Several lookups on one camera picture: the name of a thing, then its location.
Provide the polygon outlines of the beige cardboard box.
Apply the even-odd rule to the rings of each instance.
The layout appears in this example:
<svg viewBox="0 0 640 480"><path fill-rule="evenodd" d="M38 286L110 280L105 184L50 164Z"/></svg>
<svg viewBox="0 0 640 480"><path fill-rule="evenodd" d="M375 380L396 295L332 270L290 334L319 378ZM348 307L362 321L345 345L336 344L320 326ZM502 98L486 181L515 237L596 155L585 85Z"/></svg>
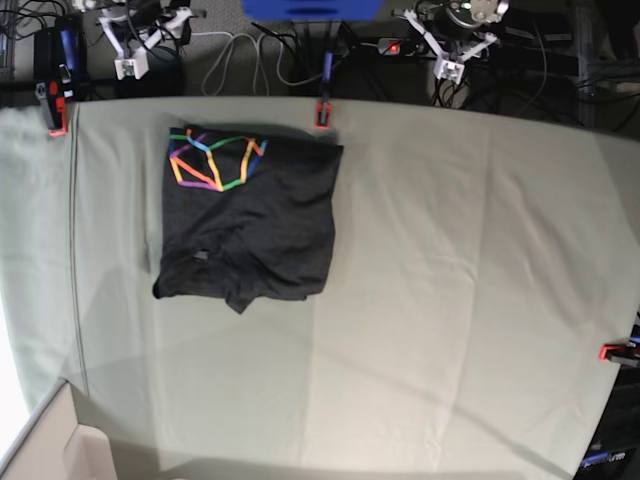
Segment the beige cardboard box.
<svg viewBox="0 0 640 480"><path fill-rule="evenodd" d="M108 437L100 429L79 422L68 381L59 380L38 404L1 458L1 477L117 478Z"/></svg>

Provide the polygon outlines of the blue plastic box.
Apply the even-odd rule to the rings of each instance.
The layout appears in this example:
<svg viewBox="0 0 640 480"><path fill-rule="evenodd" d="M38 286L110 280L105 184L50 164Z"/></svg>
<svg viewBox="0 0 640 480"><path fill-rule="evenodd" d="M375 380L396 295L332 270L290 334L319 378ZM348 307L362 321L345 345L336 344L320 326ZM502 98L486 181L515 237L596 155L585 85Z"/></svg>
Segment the blue plastic box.
<svg viewBox="0 0 640 480"><path fill-rule="evenodd" d="M371 20L380 0L243 0L247 16L256 20Z"/></svg>

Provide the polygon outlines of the black t-shirt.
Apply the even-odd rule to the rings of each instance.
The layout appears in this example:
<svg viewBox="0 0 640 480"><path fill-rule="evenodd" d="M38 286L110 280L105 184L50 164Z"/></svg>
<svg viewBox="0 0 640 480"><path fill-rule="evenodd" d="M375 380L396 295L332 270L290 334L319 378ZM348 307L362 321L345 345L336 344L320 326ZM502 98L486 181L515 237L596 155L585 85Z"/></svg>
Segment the black t-shirt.
<svg viewBox="0 0 640 480"><path fill-rule="evenodd" d="M171 128L154 297L222 299L241 314L257 298L321 293L343 153L312 137Z"/></svg>

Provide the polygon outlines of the middle black orange clamp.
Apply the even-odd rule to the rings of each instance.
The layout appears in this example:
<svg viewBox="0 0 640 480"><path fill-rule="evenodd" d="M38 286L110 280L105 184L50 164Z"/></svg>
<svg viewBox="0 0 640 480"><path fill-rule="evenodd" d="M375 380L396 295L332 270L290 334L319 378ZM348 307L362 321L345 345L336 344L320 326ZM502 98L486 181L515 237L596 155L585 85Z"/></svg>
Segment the middle black orange clamp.
<svg viewBox="0 0 640 480"><path fill-rule="evenodd" d="M326 51L324 53L323 71L321 75L321 93L316 103L315 127L318 129L328 129L330 120L330 83L331 71L333 64L333 53Z"/></svg>

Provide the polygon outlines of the left black orange clamp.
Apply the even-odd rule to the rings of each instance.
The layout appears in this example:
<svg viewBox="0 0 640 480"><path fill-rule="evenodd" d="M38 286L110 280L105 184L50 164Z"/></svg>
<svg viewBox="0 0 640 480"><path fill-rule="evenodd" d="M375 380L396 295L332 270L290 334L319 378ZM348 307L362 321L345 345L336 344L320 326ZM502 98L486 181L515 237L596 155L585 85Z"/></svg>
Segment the left black orange clamp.
<svg viewBox="0 0 640 480"><path fill-rule="evenodd" d="M35 96L50 136L67 132L66 103L86 78L86 43L79 15L65 15L34 36Z"/></svg>

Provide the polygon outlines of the round black stool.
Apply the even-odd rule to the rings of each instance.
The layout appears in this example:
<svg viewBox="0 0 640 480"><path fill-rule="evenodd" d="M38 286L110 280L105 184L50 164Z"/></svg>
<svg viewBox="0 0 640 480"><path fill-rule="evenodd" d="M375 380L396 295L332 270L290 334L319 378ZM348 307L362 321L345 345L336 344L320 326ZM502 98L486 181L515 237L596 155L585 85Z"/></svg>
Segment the round black stool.
<svg viewBox="0 0 640 480"><path fill-rule="evenodd" d="M114 87L118 99L181 96L186 85L181 56L165 46L154 47L155 56L148 55L149 71L140 79L127 77Z"/></svg>

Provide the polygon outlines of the light green table cloth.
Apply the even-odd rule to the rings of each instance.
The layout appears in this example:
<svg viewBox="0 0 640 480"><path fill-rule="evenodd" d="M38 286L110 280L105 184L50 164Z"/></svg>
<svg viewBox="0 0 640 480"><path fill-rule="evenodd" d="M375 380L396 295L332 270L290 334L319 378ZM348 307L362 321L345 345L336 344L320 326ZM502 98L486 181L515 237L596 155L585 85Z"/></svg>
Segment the light green table cloth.
<svg viewBox="0 0 640 480"><path fill-rule="evenodd" d="M283 97L1 112L1 299L28 408L61 379L120 479L570 479L639 307L639 145L338 100L324 291L157 300L174 126L315 137Z"/></svg>

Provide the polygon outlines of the black power strip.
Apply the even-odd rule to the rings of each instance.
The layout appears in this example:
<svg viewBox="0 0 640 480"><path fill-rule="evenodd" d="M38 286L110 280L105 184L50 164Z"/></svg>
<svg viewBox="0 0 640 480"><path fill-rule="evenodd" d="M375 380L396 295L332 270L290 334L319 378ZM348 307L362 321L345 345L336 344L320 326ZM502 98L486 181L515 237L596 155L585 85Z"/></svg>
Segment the black power strip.
<svg viewBox="0 0 640 480"><path fill-rule="evenodd" d="M379 55L397 62L433 61L435 54L424 41L411 38L380 38L375 44Z"/></svg>

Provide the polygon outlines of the black orange clamp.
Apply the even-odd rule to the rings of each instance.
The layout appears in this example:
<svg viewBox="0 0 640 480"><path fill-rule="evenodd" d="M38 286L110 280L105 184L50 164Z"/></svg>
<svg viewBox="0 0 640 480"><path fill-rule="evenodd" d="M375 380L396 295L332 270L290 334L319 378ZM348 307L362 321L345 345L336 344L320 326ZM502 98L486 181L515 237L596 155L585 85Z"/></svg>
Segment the black orange clamp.
<svg viewBox="0 0 640 480"><path fill-rule="evenodd" d="M66 103L86 78L86 43L79 15L65 15L34 36L35 96L50 136L67 132Z"/></svg>
<svg viewBox="0 0 640 480"><path fill-rule="evenodd" d="M599 352L599 359L616 363L622 367L639 367L639 325L635 324L632 334L624 341L604 344Z"/></svg>
<svg viewBox="0 0 640 480"><path fill-rule="evenodd" d="M328 129L330 120L330 83L331 71L333 64L333 53L326 51L324 53L323 71L321 75L321 93L316 103L315 127L318 129Z"/></svg>

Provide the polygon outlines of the right black orange clamp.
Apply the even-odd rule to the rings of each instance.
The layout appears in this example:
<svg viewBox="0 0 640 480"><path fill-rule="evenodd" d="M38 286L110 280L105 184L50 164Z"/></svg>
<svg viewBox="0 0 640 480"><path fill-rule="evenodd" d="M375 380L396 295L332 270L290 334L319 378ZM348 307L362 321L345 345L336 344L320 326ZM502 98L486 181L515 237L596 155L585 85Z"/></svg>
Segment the right black orange clamp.
<svg viewBox="0 0 640 480"><path fill-rule="evenodd" d="M639 325L635 324L632 334L624 341L604 344L599 352L599 359L616 363L622 367L639 367Z"/></svg>

